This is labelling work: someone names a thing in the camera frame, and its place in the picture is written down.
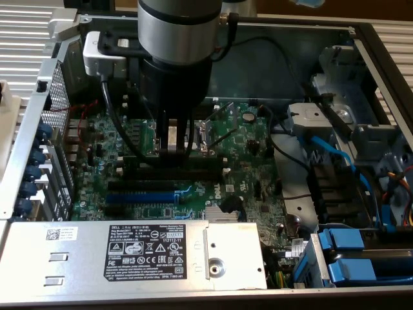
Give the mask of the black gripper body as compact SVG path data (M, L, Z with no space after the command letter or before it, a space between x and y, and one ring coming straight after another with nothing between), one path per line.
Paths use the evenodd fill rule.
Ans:
M144 59L140 61L140 92L164 109L191 109L207 96L211 72L209 57L191 65Z

